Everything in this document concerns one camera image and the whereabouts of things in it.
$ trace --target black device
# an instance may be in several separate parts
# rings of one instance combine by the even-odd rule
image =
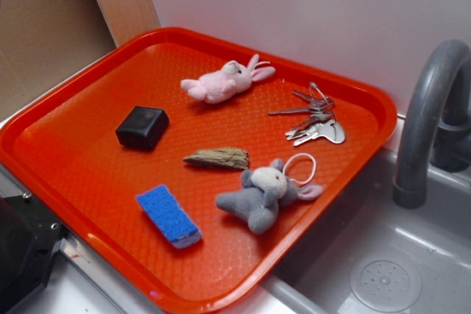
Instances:
[[[37,196],[0,197],[0,313],[46,288],[63,233]]]

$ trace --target tray rim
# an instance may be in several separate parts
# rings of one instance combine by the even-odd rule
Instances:
[[[15,139],[26,127],[35,123],[40,117],[50,113],[64,101],[70,99],[75,93],[80,92],[87,86],[99,80],[100,77],[105,75],[107,72],[112,71],[124,60],[133,57],[138,52],[155,44],[170,41],[179,43],[179,41],[185,42],[187,40],[191,41],[190,46],[188,43],[181,44],[189,46],[190,48],[197,48],[198,45],[203,43],[207,45],[209,43],[211,46],[219,50],[218,56],[227,60],[234,59],[236,56],[236,58],[242,62],[248,61],[252,54],[256,52],[265,60],[276,63],[277,71],[279,73],[283,73],[287,70],[290,72],[295,71],[299,75],[318,77],[318,85],[322,85],[323,81],[329,82],[329,86],[333,87],[331,90],[335,90],[335,87],[344,88],[345,86],[349,86],[349,90],[356,90],[358,95],[355,96],[354,101],[349,100],[349,97],[343,97],[346,96],[347,93],[343,94],[342,90],[337,90],[335,96],[358,105],[362,105],[367,102],[367,107],[364,105],[362,105],[362,107],[367,108],[368,111],[376,117],[378,121],[378,133],[364,147],[362,152],[358,154],[347,166],[346,172],[343,174],[349,174],[350,178],[348,178],[348,180],[343,179],[342,181],[338,178],[329,185],[330,190],[333,190],[336,196],[368,163],[368,161],[380,149],[382,144],[391,136],[396,127],[397,111],[394,103],[382,90],[374,86],[286,60],[281,57],[276,57],[262,51],[254,51],[251,48],[236,45],[198,32],[177,27],[166,27],[152,30],[137,36],[135,39],[110,52],[102,59],[80,71],[69,80],[58,85],[49,93],[14,115],[0,129],[0,162],[3,163],[10,172],[16,175],[17,178],[36,195],[52,195],[51,198],[47,198],[48,200],[45,201],[50,208],[53,210],[63,209],[63,205],[59,205],[58,201],[62,196],[59,195],[54,188],[49,186],[47,181],[43,181],[39,178],[38,182],[38,178],[35,177],[35,172],[31,168],[15,160],[15,156],[13,154],[13,144]],[[368,99],[361,101],[361,97],[367,97]],[[43,114],[41,116],[37,115],[37,110],[40,110]],[[110,247],[110,245],[115,244],[112,239],[108,238],[106,235],[100,235],[99,232],[97,232],[99,237],[94,236],[91,232],[89,232],[88,235],[85,235],[85,237],[83,234],[78,235],[99,254],[101,254],[106,261],[110,262],[111,265],[113,265],[127,279],[130,278],[130,272],[132,272],[131,277],[133,278],[132,283],[134,286],[136,286],[145,296],[163,310],[168,310],[173,313],[209,313],[215,310],[220,310],[235,301],[244,298],[271,271],[277,261],[279,261],[294,245],[295,241],[307,231],[308,227],[312,225],[321,214],[323,214],[327,207],[335,200],[336,196],[330,200],[318,200],[316,203],[320,203],[320,205],[318,205],[316,209],[310,208],[303,217],[299,219],[295,227],[293,227],[293,229],[291,229],[291,231],[282,238],[272,251],[262,259],[258,266],[253,269],[250,275],[242,283],[234,287],[229,293],[215,297],[211,301],[187,301],[184,299],[176,299],[173,292],[162,282],[161,288],[159,289],[163,290],[163,294],[166,294],[168,298],[152,298],[148,293],[155,288],[155,280],[158,281],[158,279],[149,274],[142,265],[137,263],[131,257],[126,258],[123,254],[115,252]],[[60,217],[66,220],[65,223],[69,225],[72,232],[74,231],[74,228],[76,228],[74,225],[80,223],[83,226],[84,221],[85,228],[93,230],[95,228],[93,223],[88,222],[88,220],[79,220],[78,217],[74,216],[73,212],[62,214]],[[137,267],[140,266],[142,272],[137,276],[137,274],[132,269],[129,269],[129,266],[126,266],[125,263],[132,263]]]

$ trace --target white wall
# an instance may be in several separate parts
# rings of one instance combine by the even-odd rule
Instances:
[[[420,71],[450,38],[471,44],[471,0],[152,0],[181,26],[385,90],[405,113]]]

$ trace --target gray plush elephant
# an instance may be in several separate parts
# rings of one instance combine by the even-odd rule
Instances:
[[[269,167],[242,172],[242,189],[221,193],[216,206],[246,221],[250,230],[259,235],[268,230],[278,217],[279,206],[290,205],[297,199],[317,199],[324,188],[321,185],[297,187],[282,173],[283,161],[276,159]]]

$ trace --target pink plush bunny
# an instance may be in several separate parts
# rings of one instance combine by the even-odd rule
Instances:
[[[182,89],[197,101],[215,104],[226,101],[236,93],[248,90],[252,82],[267,79],[275,73],[275,68],[256,68],[269,62],[258,62],[258,54],[249,61],[247,67],[235,60],[224,64],[221,70],[204,74],[198,80],[183,79]]]

